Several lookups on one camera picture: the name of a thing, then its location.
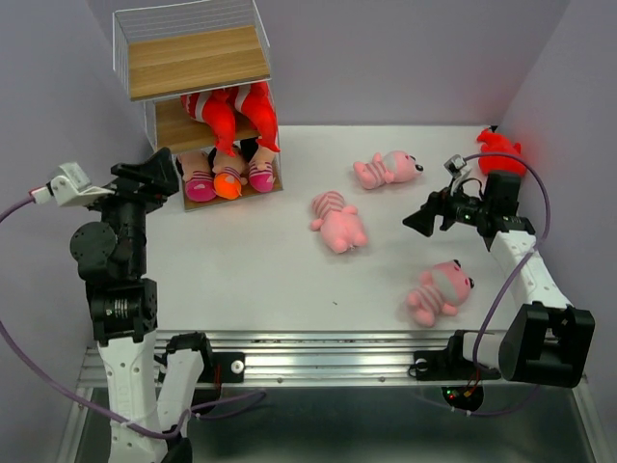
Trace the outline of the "red whale plush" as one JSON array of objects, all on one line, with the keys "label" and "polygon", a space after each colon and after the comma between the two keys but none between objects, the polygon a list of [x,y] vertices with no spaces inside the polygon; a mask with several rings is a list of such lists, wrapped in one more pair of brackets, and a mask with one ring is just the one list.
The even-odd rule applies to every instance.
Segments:
[{"label": "red whale plush", "polygon": [[278,153],[278,119],[271,101],[269,86],[265,81],[232,87],[229,94],[231,106],[244,115],[255,127],[259,136],[256,142]]}]

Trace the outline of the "boy doll magenta striped shirt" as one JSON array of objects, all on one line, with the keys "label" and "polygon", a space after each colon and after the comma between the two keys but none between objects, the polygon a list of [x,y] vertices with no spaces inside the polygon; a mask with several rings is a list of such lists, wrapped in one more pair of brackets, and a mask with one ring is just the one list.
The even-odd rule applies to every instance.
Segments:
[{"label": "boy doll magenta striped shirt", "polygon": [[271,192],[275,182],[273,162],[276,153],[260,145],[256,138],[241,140],[240,149],[248,163],[250,185],[259,193]]}]

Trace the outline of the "boy doll magenta pants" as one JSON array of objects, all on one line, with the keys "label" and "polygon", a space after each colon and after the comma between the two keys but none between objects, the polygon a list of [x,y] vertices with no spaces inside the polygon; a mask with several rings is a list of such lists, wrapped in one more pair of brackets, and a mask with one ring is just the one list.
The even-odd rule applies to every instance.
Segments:
[{"label": "boy doll magenta pants", "polygon": [[216,197],[213,175],[206,156],[201,150],[187,151],[176,156],[187,198],[206,203]]}]

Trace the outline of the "red shark plush mouth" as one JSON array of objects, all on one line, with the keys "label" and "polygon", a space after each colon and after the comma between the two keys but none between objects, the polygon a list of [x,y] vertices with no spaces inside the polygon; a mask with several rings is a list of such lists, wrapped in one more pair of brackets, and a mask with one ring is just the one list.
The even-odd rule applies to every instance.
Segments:
[{"label": "red shark plush mouth", "polygon": [[215,148],[217,151],[235,157],[233,143],[235,141],[236,122],[228,99],[228,89],[196,92],[180,97],[182,108],[189,117],[196,122],[205,123],[211,128],[216,138]]}]

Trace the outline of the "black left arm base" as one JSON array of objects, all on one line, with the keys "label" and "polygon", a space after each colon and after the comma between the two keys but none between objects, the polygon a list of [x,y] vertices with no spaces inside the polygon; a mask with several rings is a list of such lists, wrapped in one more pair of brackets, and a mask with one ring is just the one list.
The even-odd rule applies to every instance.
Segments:
[{"label": "black left arm base", "polygon": [[224,384],[241,384],[244,382],[246,358],[243,352],[215,351],[205,355],[203,368],[198,379],[199,384],[223,386]]}]

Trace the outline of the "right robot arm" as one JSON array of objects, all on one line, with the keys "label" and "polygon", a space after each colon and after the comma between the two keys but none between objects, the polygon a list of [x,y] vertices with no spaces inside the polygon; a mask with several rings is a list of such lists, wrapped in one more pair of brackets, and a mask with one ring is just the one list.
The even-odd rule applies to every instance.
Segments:
[{"label": "right robot arm", "polygon": [[538,251],[542,238],[518,214],[519,176],[492,172],[480,197],[458,183],[429,195],[404,225],[431,236],[454,224],[474,227],[504,272],[501,294],[510,293],[518,311],[503,333],[458,330],[442,351],[422,351],[423,380],[462,379],[480,369],[507,381],[572,389],[583,374],[595,319],[575,308],[557,287]]}]

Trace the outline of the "large pink striped pig plush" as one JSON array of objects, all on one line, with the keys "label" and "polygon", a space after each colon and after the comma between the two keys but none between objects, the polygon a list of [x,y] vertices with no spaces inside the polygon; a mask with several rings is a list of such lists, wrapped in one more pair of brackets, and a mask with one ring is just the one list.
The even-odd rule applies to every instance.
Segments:
[{"label": "large pink striped pig plush", "polygon": [[342,254],[368,242],[358,209],[331,190],[315,196],[310,203],[314,214],[309,228],[319,232],[322,240],[336,254]]}]

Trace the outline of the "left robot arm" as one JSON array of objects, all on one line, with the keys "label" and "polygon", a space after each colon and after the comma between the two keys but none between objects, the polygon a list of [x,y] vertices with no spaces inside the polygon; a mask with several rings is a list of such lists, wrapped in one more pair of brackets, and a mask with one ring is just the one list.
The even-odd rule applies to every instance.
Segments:
[{"label": "left robot arm", "polygon": [[69,249],[85,283],[94,340],[112,414],[112,462],[190,462],[190,407],[199,380],[214,370],[206,334],[171,338],[155,384],[157,284],[146,278],[147,215],[178,192],[171,152],[141,164],[117,164],[106,194],[89,208],[100,218],[80,227]]}]

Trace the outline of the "boy doll orange pants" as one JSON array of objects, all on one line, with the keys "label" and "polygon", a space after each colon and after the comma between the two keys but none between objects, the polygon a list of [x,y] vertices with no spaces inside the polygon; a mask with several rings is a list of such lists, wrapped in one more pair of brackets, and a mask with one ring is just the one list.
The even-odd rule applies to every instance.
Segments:
[{"label": "boy doll orange pants", "polygon": [[232,155],[217,149],[208,154],[216,195],[225,200],[236,200],[242,196],[242,188],[247,184],[244,177],[248,163],[238,145],[231,147]]}]

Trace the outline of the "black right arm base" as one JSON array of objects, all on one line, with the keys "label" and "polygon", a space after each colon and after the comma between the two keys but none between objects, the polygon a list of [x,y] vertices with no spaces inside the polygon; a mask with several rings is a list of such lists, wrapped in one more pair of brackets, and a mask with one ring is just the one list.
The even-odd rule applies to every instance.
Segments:
[{"label": "black right arm base", "polygon": [[483,380],[498,380],[501,375],[494,369],[478,368],[464,358],[464,334],[457,330],[441,350],[416,350],[408,375],[420,382],[444,381],[442,395],[445,404],[453,411],[468,415],[476,412],[483,403]]}]

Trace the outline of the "red plush corner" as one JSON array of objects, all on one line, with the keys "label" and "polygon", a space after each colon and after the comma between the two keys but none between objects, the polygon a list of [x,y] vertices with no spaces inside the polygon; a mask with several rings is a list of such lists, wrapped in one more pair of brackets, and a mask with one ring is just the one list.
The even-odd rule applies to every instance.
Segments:
[{"label": "red plush corner", "polygon": [[493,132],[491,128],[483,129],[476,138],[482,153],[496,152],[496,155],[482,156],[478,159],[478,166],[484,176],[493,171],[505,171],[523,177],[527,169],[524,164],[514,159],[522,157],[522,146],[518,142],[511,142],[502,134]]}]

